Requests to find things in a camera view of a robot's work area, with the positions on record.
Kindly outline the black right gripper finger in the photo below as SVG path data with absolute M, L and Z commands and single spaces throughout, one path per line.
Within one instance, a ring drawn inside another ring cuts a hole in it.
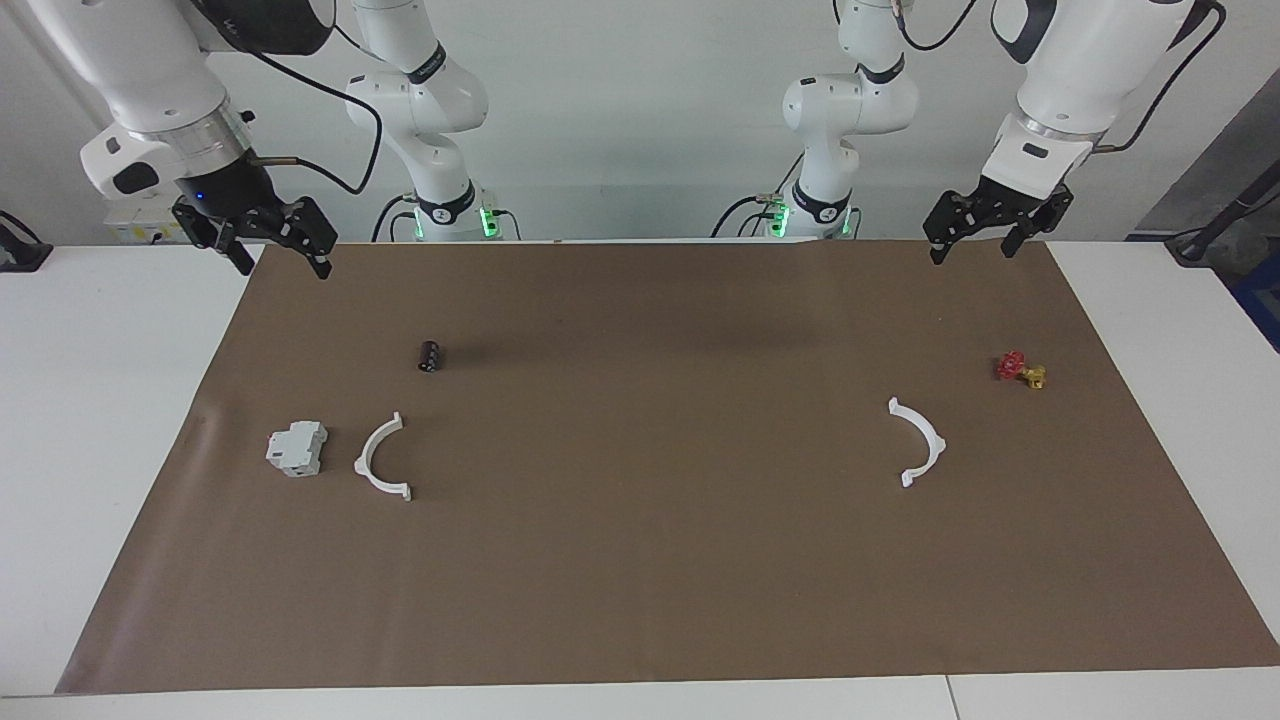
M 335 228 L 314 199 L 282 205 L 280 245 L 302 255 L 320 281 L 332 274 L 329 255 L 337 240 Z
M 247 277 L 252 273 L 255 260 L 241 242 L 233 223 L 214 222 L 187 202 L 175 202 L 172 206 L 172 215 L 196 249 L 212 250 L 228 260 L 241 275 Z

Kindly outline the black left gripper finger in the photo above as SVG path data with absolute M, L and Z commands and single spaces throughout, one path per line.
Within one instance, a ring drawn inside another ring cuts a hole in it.
M 924 219 L 923 231 L 931 246 L 931 260 L 936 266 L 945 263 L 956 243 L 977 232 L 972 209 L 973 201 L 969 196 L 943 192 Z
M 1073 202 L 1073 192 L 1053 192 L 1034 211 L 1020 213 L 1004 238 L 1004 256 L 1011 259 L 1028 240 L 1053 232 Z

